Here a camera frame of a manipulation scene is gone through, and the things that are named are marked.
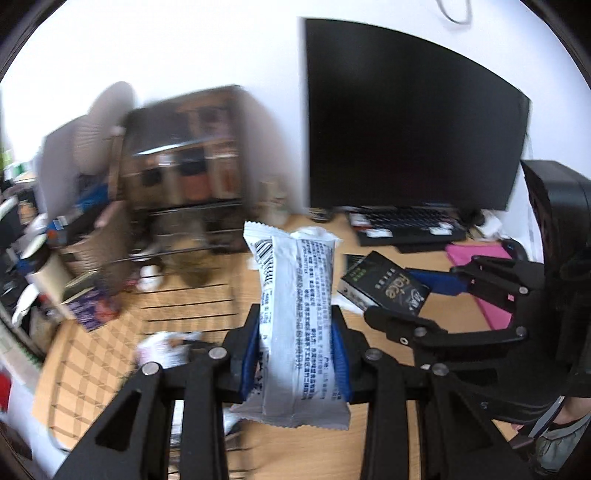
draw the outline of black keyboard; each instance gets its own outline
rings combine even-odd
[[[466,238],[457,220],[439,209],[359,209],[349,213],[349,222],[363,247],[448,244]]]

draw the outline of pink mat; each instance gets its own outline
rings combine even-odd
[[[454,265],[466,265],[470,262],[473,255],[484,255],[486,257],[511,258],[503,247],[495,245],[448,245],[446,247],[447,256]],[[511,314],[491,305],[487,301],[475,299],[480,307],[482,314],[486,318],[488,325],[493,330],[501,330],[509,325]]]

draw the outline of computer mouse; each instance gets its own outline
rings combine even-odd
[[[504,238],[501,240],[501,245],[513,260],[528,260],[525,248],[517,240]]]

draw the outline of metal rack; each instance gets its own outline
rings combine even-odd
[[[72,323],[51,394],[48,427],[58,448],[69,451],[136,368],[135,346],[159,332],[203,332],[219,343],[241,326],[232,284],[236,255],[219,254],[202,287],[188,287],[171,271],[157,291],[122,294],[120,317],[93,332]]]

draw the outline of black monitor screen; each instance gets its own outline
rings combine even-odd
[[[447,48],[306,19],[310,206],[504,210],[529,99]]]

